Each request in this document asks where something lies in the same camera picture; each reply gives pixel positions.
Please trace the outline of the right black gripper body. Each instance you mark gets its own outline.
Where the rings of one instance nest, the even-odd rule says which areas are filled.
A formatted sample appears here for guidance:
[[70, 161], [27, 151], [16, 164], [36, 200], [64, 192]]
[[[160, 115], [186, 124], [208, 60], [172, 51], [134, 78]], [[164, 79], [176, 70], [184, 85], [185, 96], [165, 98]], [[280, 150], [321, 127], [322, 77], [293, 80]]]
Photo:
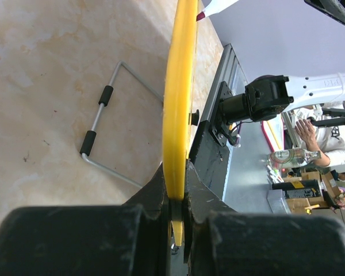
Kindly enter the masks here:
[[304, 2], [331, 19], [345, 25], [345, 0], [304, 0]]

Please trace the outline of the yellow framed whiteboard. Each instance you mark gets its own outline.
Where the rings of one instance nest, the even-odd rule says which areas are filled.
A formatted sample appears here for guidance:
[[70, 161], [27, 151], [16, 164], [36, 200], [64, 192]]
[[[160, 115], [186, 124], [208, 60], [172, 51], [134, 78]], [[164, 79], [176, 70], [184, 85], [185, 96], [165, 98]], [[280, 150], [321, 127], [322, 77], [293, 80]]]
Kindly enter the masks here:
[[198, 1], [178, 1], [163, 102], [162, 165], [175, 244], [183, 240], [182, 202], [189, 155]]

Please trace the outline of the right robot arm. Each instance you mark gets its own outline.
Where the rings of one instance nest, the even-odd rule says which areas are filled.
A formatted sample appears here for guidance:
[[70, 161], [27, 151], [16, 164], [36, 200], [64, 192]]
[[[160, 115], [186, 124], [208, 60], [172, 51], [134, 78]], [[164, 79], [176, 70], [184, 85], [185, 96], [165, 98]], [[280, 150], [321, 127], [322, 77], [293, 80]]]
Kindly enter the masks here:
[[345, 101], [345, 25], [310, 1], [239, 1], [221, 17], [248, 80], [219, 103], [225, 122]]

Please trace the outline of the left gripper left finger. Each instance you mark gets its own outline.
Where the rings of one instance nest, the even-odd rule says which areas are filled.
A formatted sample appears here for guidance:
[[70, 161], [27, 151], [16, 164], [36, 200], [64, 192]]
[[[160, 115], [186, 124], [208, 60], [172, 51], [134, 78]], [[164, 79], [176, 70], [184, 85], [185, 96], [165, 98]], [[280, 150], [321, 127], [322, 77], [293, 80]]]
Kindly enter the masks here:
[[122, 205], [28, 206], [0, 225], [0, 275], [169, 275], [162, 168]]

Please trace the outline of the white marker purple cap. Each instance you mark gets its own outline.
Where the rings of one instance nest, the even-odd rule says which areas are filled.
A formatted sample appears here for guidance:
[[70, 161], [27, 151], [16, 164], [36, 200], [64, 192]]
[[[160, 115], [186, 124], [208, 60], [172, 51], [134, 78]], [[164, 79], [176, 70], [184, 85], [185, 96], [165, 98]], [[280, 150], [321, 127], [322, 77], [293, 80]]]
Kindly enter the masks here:
[[238, 1], [239, 0], [211, 0], [208, 6], [203, 8], [202, 11], [197, 14], [196, 21], [218, 14]]

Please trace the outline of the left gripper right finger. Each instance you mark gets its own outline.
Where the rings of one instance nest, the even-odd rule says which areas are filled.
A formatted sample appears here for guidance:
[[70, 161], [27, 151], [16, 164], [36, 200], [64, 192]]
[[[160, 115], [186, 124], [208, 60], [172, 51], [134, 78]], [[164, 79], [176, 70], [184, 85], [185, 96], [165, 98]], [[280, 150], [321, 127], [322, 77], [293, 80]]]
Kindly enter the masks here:
[[186, 165], [184, 261], [190, 275], [345, 275], [345, 225], [299, 214], [245, 214]]

